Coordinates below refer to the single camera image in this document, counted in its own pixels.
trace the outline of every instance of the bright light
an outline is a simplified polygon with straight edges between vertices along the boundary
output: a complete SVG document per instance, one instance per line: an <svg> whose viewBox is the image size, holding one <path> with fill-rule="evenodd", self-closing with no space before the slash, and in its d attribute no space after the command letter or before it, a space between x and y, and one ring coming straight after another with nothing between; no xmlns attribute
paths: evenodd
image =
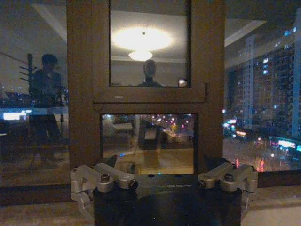
<svg viewBox="0 0 301 226"><path fill-rule="evenodd" d="M230 119L230 120L228 121L228 123L229 123L229 124L235 124L236 121L237 121L236 119Z"/></svg>
<svg viewBox="0 0 301 226"><path fill-rule="evenodd" d="M112 42L129 50L153 51L166 48L173 42L165 31L154 28L132 27L116 32Z"/></svg>
<svg viewBox="0 0 301 226"><path fill-rule="evenodd" d="M20 120L20 116L26 116L25 111L21 112L4 112L3 119L4 120Z"/></svg>
<svg viewBox="0 0 301 226"><path fill-rule="evenodd" d="M278 144L281 145L282 147L291 147L291 148L296 148L296 144L293 142L289 142L286 140L279 140Z"/></svg>
<svg viewBox="0 0 301 226"><path fill-rule="evenodd" d="M287 35L290 35L290 31L289 30L286 30L285 32L284 32L284 36L287 36Z"/></svg>
<svg viewBox="0 0 301 226"><path fill-rule="evenodd" d="M237 135L240 135L240 136L242 136L242 137L244 137L244 136L246 135L246 133L245 133L245 132L242 132L242 131L236 131L236 134L237 134Z"/></svg>
<svg viewBox="0 0 301 226"><path fill-rule="evenodd" d="M152 53L149 51L134 51L129 53L128 56L136 61L146 61L152 58Z"/></svg>

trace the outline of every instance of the metal bracket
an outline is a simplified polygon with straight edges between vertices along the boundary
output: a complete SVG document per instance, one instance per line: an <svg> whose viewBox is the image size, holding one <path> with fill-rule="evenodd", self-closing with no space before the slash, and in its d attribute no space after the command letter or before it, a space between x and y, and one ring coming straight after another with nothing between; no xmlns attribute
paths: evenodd
<svg viewBox="0 0 301 226"><path fill-rule="evenodd" d="M202 189L214 188L217 181L220 182L220 188L224 191L235 192L238 188L243 191L241 210L241 219L243 219L256 194L258 172L253 166L242 165L234 169L233 165L225 162L208 173L198 176L198 182Z"/></svg>
<svg viewBox="0 0 301 226"><path fill-rule="evenodd" d="M101 193L110 192L114 181L122 189L138 187L133 174L123 173L104 163L97 164L94 169L81 165L71 170L70 179L71 199L78 203L81 214L90 220L94 219L92 191L95 188Z"/></svg>

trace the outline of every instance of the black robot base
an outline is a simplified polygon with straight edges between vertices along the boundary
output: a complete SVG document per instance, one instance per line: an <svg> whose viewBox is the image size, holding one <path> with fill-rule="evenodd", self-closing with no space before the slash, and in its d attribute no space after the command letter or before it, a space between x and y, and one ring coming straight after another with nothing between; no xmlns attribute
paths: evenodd
<svg viewBox="0 0 301 226"><path fill-rule="evenodd" d="M93 191L96 226L239 226L242 191L200 189L197 175L136 175L139 186Z"/></svg>

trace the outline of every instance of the glass pane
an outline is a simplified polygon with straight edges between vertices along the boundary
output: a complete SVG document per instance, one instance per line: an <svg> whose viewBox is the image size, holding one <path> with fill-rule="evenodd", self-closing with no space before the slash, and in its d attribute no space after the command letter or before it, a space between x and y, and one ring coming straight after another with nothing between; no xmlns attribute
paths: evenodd
<svg viewBox="0 0 301 226"><path fill-rule="evenodd" d="M188 87L186 0L111 0L111 86Z"/></svg>
<svg viewBox="0 0 301 226"><path fill-rule="evenodd" d="M301 170L301 2L228 3L224 157Z"/></svg>
<svg viewBox="0 0 301 226"><path fill-rule="evenodd" d="M1 187L69 182L66 6L60 3L0 3Z"/></svg>
<svg viewBox="0 0 301 226"><path fill-rule="evenodd" d="M135 174L192 174L193 114L102 115L104 158Z"/></svg>

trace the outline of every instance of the high-rise building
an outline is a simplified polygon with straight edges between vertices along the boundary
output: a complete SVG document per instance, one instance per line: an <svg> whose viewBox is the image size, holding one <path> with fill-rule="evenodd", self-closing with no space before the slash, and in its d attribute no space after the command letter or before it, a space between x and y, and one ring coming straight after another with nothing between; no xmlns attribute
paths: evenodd
<svg viewBox="0 0 301 226"><path fill-rule="evenodd" d="M278 136L301 137L301 8L289 30L252 34L225 70L228 117L238 126Z"/></svg>

